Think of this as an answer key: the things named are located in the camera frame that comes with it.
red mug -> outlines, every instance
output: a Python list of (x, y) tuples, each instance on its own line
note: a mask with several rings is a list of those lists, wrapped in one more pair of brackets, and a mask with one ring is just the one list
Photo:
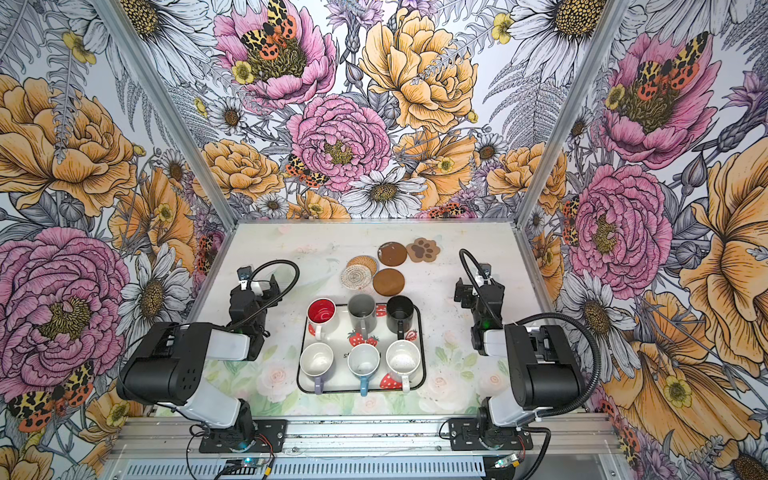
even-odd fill
[(336, 304), (327, 298), (314, 300), (309, 308), (306, 309), (306, 318), (315, 328), (315, 340), (318, 342), (322, 342), (324, 336), (327, 336), (339, 326)]

daisy center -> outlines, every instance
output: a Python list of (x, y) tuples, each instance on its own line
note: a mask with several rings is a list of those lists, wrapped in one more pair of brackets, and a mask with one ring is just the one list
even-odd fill
[(120, 3), (140, 37), (146, 40), (157, 32), (160, 22), (149, 0), (120, 0)]
[(168, 165), (168, 173), (174, 180), (181, 181), (181, 178), (184, 176), (184, 169), (181, 167), (181, 165), (172, 163)]
[(584, 316), (592, 330), (601, 335), (607, 335), (611, 330), (611, 318), (600, 303), (587, 300), (584, 304)]
[(559, 2), (554, 24), (566, 35), (592, 35), (606, 0), (563, 0)]
[(240, 112), (237, 110), (225, 110), (224, 123), (230, 127), (236, 127), (240, 123)]
[(586, 125), (584, 124), (584, 121), (579, 119), (574, 122), (573, 127), (571, 127), (571, 136), (572, 137), (578, 137), (579, 135), (584, 133), (584, 129), (586, 128)]
[(733, 469), (743, 480), (768, 480), (768, 471), (756, 458), (742, 453), (731, 463)]
[(397, 195), (397, 186), (393, 184), (376, 185), (371, 189), (371, 200), (375, 202), (388, 202)]
[(141, 315), (148, 319), (156, 317), (163, 309), (164, 297), (163, 283), (158, 279), (150, 280), (141, 295)]
[(485, 145), (480, 148), (478, 153), (480, 155), (480, 160), (486, 161), (492, 159), (493, 156), (496, 155), (496, 149), (493, 145)]

floral wallpaper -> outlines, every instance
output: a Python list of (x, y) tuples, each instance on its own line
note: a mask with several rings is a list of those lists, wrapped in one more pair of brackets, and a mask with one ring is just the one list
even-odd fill
[[(71, 27), (120, 71), (88, 1)], [(513, 218), (605, 0), (121, 3), (236, 217), (266, 220)]]
[(630, 14), (525, 232), (635, 477), (765, 478), (768, 2)]
[(225, 233), (89, 4), (0, 13), (0, 476), (92, 480), (143, 413), (127, 348), (187, 317)]

white tray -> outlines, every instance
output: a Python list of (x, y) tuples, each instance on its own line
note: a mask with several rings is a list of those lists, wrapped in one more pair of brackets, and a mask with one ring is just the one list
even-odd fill
[[(406, 339), (416, 343), (422, 354), (422, 361), (416, 373), (413, 374), (413, 378), (410, 379), (411, 390), (416, 390), (422, 386), (427, 376), (426, 362), (424, 361), (424, 342), (422, 341), (422, 314), (418, 307), (414, 306), (414, 310), (416, 312), (415, 322), (411, 325), (411, 329), (406, 332)], [(336, 304), (336, 315), (339, 315), (339, 326), (336, 327), (336, 330), (327, 334), (327, 338), (323, 342), (333, 349), (333, 375), (325, 381), (323, 393), (359, 393), (360, 379), (349, 371), (346, 363), (346, 357), (353, 347), (350, 338), (355, 335), (355, 329), (352, 326), (352, 320), (349, 318), (349, 311), (345, 303)], [(302, 352), (307, 346), (317, 343), (314, 333), (310, 333), (310, 328), (311, 325), (305, 324), (304, 338), (301, 343)], [(368, 337), (369, 339), (376, 338), (377, 343), (375, 347), (382, 357), (379, 369), (376, 370), (376, 373), (369, 381), (368, 391), (377, 392), (401, 389), (402, 386), (400, 384), (390, 388), (381, 387), (385, 377), (391, 382), (384, 355), (392, 342), (397, 340), (397, 333), (390, 332), (386, 326), (386, 304), (379, 303), (376, 305), (376, 328), (369, 333)], [(296, 384), (304, 393), (315, 393), (314, 380), (301, 373), (301, 369), (298, 369)]]

table surface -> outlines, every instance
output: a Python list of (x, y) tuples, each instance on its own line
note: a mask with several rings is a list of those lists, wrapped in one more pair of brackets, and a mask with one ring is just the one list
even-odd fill
[[(337, 303), (356, 292), (342, 286), (339, 275), (358, 255), (376, 257), (382, 243), (403, 245), (418, 237), (441, 248), (432, 263), (410, 259), (395, 267), (406, 278), (406, 295), (422, 311), (427, 380), (408, 394), (400, 391), (331, 393), (320, 396), (299, 391), (298, 360), (311, 300), (327, 297)], [(424, 415), (474, 413), (479, 402), (509, 386), (506, 360), (480, 356), (470, 343), (472, 315), (453, 301), (456, 280), (467, 279), (458, 260), (466, 248), (478, 261), (490, 263), (493, 277), (505, 285), (502, 316), (511, 323), (541, 312), (517, 243), (507, 223), (244, 223), (238, 226), (222, 267), (204, 300), (198, 321), (228, 323), (229, 292), (237, 285), (237, 268), (287, 259), (301, 269), (298, 284), (269, 308), (266, 339), (254, 362), (206, 362), (205, 377), (230, 396), (246, 399), (254, 415)], [(278, 266), (278, 283), (285, 287), (293, 269)], [(269, 269), (260, 273), (268, 279)], [(385, 302), (369, 286), (363, 290)]]

